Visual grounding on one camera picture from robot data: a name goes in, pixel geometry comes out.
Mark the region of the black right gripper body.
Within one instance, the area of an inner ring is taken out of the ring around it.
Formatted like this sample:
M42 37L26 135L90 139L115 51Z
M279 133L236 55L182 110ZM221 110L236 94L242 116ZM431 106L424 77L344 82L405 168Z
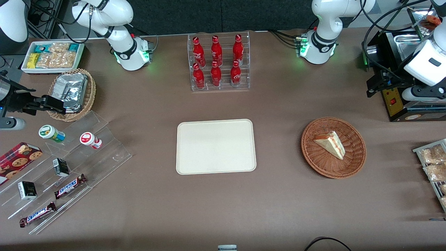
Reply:
M30 93L35 91L14 81L2 81L2 111L35 115L35 110L27 108L29 103L34 102L35 97Z

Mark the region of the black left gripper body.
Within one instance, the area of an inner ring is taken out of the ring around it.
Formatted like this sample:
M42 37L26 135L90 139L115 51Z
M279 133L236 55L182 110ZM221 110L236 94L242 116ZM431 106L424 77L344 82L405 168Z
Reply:
M409 88L414 86L417 81L406 70L400 69L395 71L383 70L384 84L383 91L395 88Z

